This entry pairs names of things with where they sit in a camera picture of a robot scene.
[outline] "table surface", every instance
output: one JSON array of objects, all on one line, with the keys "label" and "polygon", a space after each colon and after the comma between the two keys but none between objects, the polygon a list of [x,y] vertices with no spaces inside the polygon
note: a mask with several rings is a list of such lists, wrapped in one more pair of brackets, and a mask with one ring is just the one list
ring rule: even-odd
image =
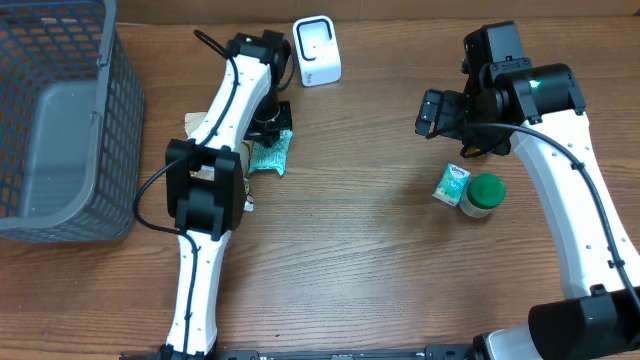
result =
[{"label": "table surface", "polygon": [[[338,23],[339,83],[291,101],[287,173],[251,178],[225,259],[220,349],[261,351],[421,347],[469,342],[558,301],[553,241],[515,155],[463,160],[460,143],[426,141],[414,119],[428,88],[461,91],[462,38],[499,19]],[[534,64],[566,63],[587,101],[593,146],[630,237],[640,236],[640,19],[519,20]],[[290,24],[202,26],[226,41]],[[224,62],[193,26],[120,27],[146,92],[141,178],[163,166],[184,114],[206,111]],[[503,178],[508,195],[474,220],[431,193],[448,162]],[[142,212],[172,225],[165,183]],[[116,359],[163,344],[175,306],[175,236],[136,225],[123,241],[0,243],[0,358]],[[636,358],[626,354],[619,358]]]}]

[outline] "wooden tabletop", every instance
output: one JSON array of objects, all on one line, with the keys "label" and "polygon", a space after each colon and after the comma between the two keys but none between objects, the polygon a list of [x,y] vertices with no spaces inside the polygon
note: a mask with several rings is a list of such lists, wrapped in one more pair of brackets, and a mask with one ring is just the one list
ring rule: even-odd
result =
[{"label": "wooden tabletop", "polygon": [[[426,141],[414,119],[428,88],[461,91],[463,37],[486,20],[338,23],[340,82],[291,101],[287,173],[251,178],[224,259],[220,349],[261,351],[422,347],[469,342],[558,301],[556,252],[537,195],[515,155],[463,160],[461,144]],[[517,22],[535,65],[566,63],[591,120],[593,146],[617,211],[640,241],[640,19]],[[184,114],[206,111],[224,62],[193,26],[120,27],[147,98],[141,178],[164,163]],[[202,26],[221,42],[290,24]],[[507,198],[473,220],[431,196],[453,162],[491,172]],[[142,212],[172,225],[165,184]],[[175,236],[136,225],[123,241],[0,243],[1,359],[116,359],[164,343],[178,274]],[[638,354],[619,358],[631,359]]]}]

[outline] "gray plastic bin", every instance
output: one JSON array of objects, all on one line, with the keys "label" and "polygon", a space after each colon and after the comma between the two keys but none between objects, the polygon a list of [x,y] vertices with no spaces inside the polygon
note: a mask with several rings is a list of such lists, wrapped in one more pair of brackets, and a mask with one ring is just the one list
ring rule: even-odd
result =
[{"label": "gray plastic bin", "polygon": [[0,2],[0,237],[124,236],[144,94],[115,0]]}]

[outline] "bottle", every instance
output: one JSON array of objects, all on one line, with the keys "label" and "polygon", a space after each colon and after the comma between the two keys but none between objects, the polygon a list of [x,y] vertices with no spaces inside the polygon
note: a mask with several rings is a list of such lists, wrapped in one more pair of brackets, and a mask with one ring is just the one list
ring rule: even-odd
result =
[{"label": "bottle", "polygon": [[460,209],[471,217],[481,218],[498,207],[506,195],[507,188],[499,177],[482,174],[466,187],[460,200]]}]

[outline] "green lid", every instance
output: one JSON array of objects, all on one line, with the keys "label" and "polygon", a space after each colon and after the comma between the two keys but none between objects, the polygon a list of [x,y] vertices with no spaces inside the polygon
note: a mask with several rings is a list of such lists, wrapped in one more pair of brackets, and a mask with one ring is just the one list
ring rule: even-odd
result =
[{"label": "green lid", "polygon": [[500,205],[507,195],[507,188],[499,177],[493,174],[482,174],[473,179],[467,189],[467,197],[475,207],[493,209]]}]

